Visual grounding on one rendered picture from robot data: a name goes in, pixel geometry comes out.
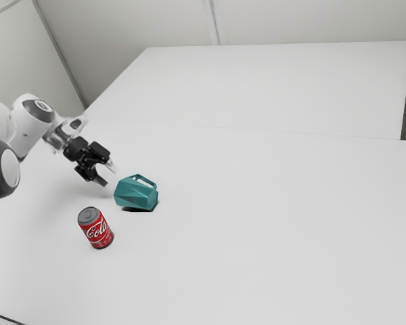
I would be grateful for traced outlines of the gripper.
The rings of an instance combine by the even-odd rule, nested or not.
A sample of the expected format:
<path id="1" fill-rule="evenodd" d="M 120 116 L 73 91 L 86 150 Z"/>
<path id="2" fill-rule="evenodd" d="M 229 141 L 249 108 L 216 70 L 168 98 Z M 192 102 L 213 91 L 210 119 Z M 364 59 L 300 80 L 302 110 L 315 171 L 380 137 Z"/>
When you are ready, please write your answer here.
<path id="1" fill-rule="evenodd" d="M 99 174 L 95 166 L 104 165 L 112 173 L 117 173 L 117 166 L 110 158 L 110 152 L 98 142 L 89 143 L 78 136 L 72 139 L 64 148 L 63 155 L 70 161 L 76 162 L 74 170 L 87 182 L 94 182 L 101 187 L 106 187 L 108 182 Z"/>

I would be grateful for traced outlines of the teal faceted mug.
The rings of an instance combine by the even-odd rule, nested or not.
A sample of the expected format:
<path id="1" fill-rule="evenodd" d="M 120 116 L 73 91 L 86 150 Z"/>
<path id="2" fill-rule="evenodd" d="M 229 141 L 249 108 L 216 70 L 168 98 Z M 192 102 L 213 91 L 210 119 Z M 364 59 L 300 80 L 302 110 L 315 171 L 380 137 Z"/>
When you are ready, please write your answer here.
<path id="1" fill-rule="evenodd" d="M 134 174 L 118 181 L 113 197 L 120 207 L 152 211 L 158 203 L 157 185 L 140 174 Z"/>

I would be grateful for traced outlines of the red soda can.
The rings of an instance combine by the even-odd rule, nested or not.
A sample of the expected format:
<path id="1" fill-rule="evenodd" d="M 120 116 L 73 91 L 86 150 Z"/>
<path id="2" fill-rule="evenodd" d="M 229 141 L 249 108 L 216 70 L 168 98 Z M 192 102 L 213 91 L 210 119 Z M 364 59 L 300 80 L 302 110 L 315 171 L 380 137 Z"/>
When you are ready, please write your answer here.
<path id="1" fill-rule="evenodd" d="M 103 249 L 112 244 L 114 233 L 98 208 L 82 209 L 78 213 L 77 222 L 93 248 Z"/>

